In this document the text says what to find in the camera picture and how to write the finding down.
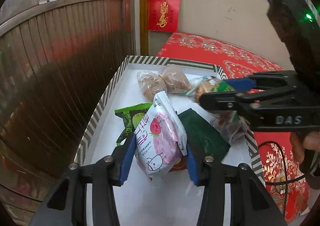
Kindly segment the person's right hand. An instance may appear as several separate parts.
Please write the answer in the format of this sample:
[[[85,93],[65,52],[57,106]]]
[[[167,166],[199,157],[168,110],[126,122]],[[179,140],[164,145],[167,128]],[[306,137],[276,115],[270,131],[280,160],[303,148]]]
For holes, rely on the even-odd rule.
[[[320,136],[319,131],[314,131],[305,136],[297,133],[290,134],[290,143],[292,145],[293,158],[295,161],[302,163],[305,158],[305,150],[312,150],[319,152],[320,150]]]

